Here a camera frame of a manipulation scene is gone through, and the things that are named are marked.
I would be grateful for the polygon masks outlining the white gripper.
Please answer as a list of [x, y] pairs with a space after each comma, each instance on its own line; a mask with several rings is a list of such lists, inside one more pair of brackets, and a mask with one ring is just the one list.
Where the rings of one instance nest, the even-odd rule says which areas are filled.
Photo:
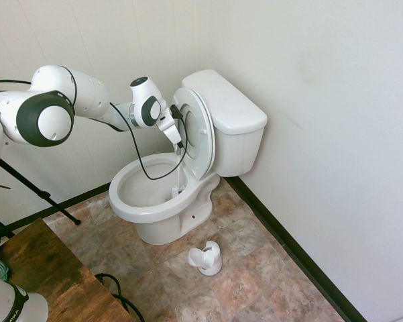
[[156, 122], [156, 125], [160, 131], [173, 143], [177, 144], [175, 152], [177, 156], [182, 154], [182, 149], [184, 144], [182, 143], [182, 138], [180, 136], [180, 132], [178, 131], [175, 121], [172, 117], [171, 112], [163, 111], [159, 115], [159, 118]]

